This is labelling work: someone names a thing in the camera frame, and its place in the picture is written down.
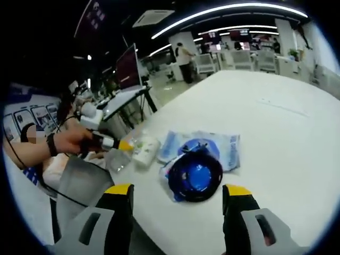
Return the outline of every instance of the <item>air vent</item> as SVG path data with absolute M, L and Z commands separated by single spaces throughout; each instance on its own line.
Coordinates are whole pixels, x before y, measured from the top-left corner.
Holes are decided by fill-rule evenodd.
M 174 12 L 175 11 L 171 10 L 147 10 L 142 16 L 139 17 L 132 27 L 135 28 L 157 24 Z

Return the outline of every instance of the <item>black pants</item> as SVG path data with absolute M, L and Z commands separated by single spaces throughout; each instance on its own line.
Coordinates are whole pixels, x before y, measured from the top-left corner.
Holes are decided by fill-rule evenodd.
M 192 77 L 191 77 L 191 66 L 190 66 L 190 64 L 180 65 L 180 69 L 181 69 L 184 81 L 188 84 L 191 84 L 193 82 L 193 80 L 192 80 Z

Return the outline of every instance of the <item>poster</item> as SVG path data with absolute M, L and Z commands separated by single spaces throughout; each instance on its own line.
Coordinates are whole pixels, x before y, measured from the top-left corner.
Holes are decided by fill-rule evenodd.
M 20 132 L 27 124 L 36 123 L 32 114 L 28 110 L 20 110 L 15 112 L 14 119 L 19 127 Z
M 46 107 L 39 106 L 31 108 L 31 111 L 37 120 L 37 124 L 44 129 L 46 135 L 51 134 L 57 128 Z
M 19 138 L 19 132 L 18 129 L 15 126 L 14 119 L 12 114 L 8 114 L 4 116 L 3 120 L 3 125 L 4 125 L 4 131 L 5 134 L 8 138 L 8 140 L 11 141 L 16 141 Z
M 52 116 L 52 119 L 54 120 L 55 123 L 57 123 L 57 111 L 58 111 L 58 107 L 55 104 L 52 105 L 48 105 L 46 106 L 48 112 L 50 113 L 50 115 Z

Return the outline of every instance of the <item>watch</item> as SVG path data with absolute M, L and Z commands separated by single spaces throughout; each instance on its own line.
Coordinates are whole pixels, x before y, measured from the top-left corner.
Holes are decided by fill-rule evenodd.
M 57 152 L 57 148 L 55 148 L 55 144 L 54 144 L 54 133 L 49 134 L 46 141 L 47 141 L 47 145 L 48 145 L 51 157 L 57 156 L 58 152 Z

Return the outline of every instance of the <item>ceiling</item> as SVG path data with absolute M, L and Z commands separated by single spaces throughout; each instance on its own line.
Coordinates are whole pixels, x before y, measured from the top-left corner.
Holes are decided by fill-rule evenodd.
M 196 17 L 152 40 L 151 37 L 163 28 L 197 12 L 226 4 L 260 1 L 162 0 L 160 4 L 149 0 L 97 0 L 97 2 L 106 15 L 100 27 L 93 32 L 89 27 L 84 27 L 84 23 L 80 23 L 75 37 L 79 20 L 89 0 L 53 4 L 44 1 L 35 5 L 31 1 L 16 3 L 15 19 L 11 20 L 9 36 L 10 79 L 30 86 L 44 87 L 51 92 L 59 92 L 75 79 L 98 76 L 102 70 L 114 67 L 115 61 L 126 50 L 125 42 L 128 45 L 136 43 L 139 49 L 138 56 L 144 57 L 168 44 L 168 37 L 180 31 L 192 31 L 193 37 L 198 38 L 200 32 L 221 27 L 250 24 L 274 26 L 273 15 L 296 19 L 295 21 L 288 19 L 292 27 L 309 21 L 297 14 L 271 8 L 234 8 Z M 295 1 L 261 1 L 261 3 L 275 3 L 303 11 Z M 158 24 L 132 28 L 146 10 L 175 12 Z M 87 55 L 91 55 L 92 60 L 86 60 Z

